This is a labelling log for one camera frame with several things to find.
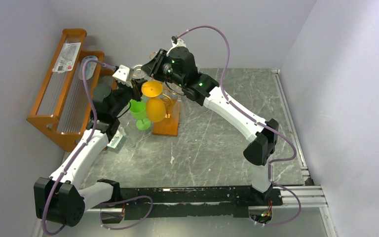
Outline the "clear wine glass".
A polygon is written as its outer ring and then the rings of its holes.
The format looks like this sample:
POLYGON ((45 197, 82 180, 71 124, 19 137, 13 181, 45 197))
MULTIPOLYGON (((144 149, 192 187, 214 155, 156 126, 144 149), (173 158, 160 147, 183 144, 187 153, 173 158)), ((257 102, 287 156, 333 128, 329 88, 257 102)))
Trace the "clear wine glass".
POLYGON ((145 79, 147 74, 142 70, 142 64, 138 64, 132 67, 132 79, 145 79))

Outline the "small clear glass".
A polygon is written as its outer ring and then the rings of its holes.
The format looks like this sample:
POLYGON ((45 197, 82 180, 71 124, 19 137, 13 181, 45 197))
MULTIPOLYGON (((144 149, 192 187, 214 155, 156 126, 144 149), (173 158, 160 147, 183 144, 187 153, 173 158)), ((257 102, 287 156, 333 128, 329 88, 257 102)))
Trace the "small clear glass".
POLYGON ((130 136, 132 133, 132 126, 130 122, 126 119, 120 119, 120 132, 123 136, 127 137, 130 136))

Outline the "orange plastic goblet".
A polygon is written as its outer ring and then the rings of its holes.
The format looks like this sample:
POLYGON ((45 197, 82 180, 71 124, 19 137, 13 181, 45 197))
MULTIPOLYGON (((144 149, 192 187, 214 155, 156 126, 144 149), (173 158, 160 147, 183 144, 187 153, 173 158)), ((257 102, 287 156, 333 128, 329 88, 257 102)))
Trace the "orange plastic goblet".
POLYGON ((142 85, 142 93, 148 98, 146 102, 147 118, 151 122, 160 122, 165 118, 166 108, 159 98, 162 92, 162 84, 158 81, 151 80, 142 85))

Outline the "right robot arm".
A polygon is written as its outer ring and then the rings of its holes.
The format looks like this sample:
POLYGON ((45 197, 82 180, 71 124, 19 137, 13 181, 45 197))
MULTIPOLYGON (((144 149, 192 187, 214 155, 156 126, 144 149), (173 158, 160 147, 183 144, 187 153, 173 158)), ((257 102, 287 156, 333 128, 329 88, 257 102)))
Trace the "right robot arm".
POLYGON ((254 203, 265 204, 273 187, 268 160, 275 152, 279 123, 246 109, 217 80, 200 73, 194 55, 184 46, 160 49, 141 69, 154 80, 177 85, 185 97, 220 115, 246 138, 249 145, 243 155, 252 167, 251 197, 254 203))

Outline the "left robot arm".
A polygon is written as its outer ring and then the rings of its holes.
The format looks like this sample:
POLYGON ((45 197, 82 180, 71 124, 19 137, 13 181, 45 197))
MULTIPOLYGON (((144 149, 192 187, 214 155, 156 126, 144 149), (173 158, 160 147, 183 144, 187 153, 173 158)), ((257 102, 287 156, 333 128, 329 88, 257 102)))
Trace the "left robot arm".
POLYGON ((132 100, 140 101, 145 79, 134 79, 127 86, 118 82, 117 89, 99 84, 90 91, 84 89, 91 106, 90 121, 77 146, 68 158, 48 178, 38 178, 34 184, 36 216, 46 223, 62 227, 76 226, 84 212, 99 204, 116 207, 122 202, 119 182, 100 179, 94 185, 81 189, 81 183, 98 154, 116 134, 120 121, 117 115, 132 100))

